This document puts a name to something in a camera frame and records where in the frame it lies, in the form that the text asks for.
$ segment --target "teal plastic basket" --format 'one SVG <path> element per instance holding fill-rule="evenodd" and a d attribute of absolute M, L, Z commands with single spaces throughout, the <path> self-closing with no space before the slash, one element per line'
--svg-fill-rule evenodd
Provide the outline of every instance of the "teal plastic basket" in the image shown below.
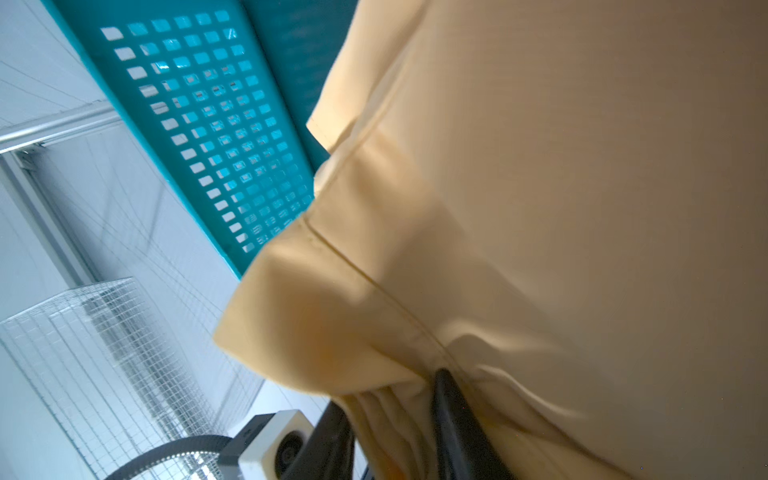
<path fill-rule="evenodd" d="M 259 249 L 313 200 L 313 169 L 243 6 L 236 0 L 46 0 L 46 6 L 242 276 Z M 331 49 L 338 51 L 345 34 L 337 34 L 341 40 Z"/>

